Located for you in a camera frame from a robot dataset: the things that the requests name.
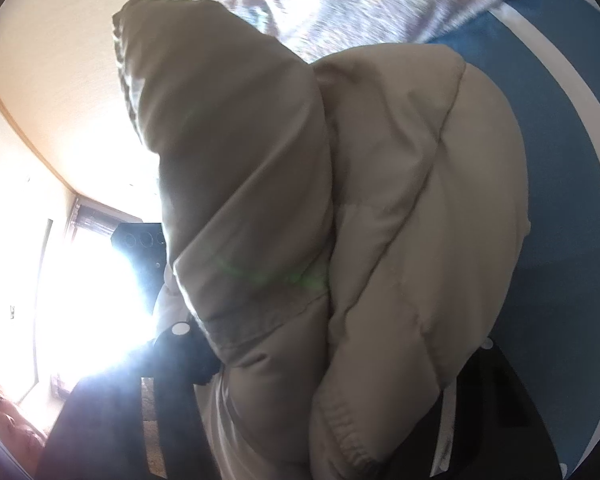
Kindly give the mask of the beige puffer jacket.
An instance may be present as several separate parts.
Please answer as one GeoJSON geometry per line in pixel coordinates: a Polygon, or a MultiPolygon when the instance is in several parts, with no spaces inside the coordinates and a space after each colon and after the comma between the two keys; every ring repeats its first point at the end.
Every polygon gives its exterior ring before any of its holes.
{"type": "Polygon", "coordinates": [[[221,362],[197,389],[221,476],[372,478],[490,334],[529,232],[503,92],[442,44],[307,63],[210,0],[131,0],[114,48],[221,362]]]}

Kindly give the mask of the blue white striped bedsheet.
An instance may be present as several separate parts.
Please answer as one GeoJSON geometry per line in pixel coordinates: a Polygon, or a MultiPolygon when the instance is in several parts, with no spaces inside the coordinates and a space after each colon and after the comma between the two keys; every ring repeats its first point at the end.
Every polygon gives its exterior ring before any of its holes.
{"type": "Polygon", "coordinates": [[[570,479],[600,443],[600,7],[506,0],[439,41],[498,85],[524,137],[531,230],[493,335],[570,479]]]}

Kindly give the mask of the window with black frame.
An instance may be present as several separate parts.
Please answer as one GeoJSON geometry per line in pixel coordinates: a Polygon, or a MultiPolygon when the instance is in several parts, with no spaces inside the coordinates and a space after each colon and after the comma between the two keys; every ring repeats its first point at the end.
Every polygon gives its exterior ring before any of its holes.
{"type": "Polygon", "coordinates": [[[67,218],[18,208],[0,222],[0,384],[15,402],[70,389],[150,338],[140,283],[111,241],[131,219],[78,198],[67,218]]]}

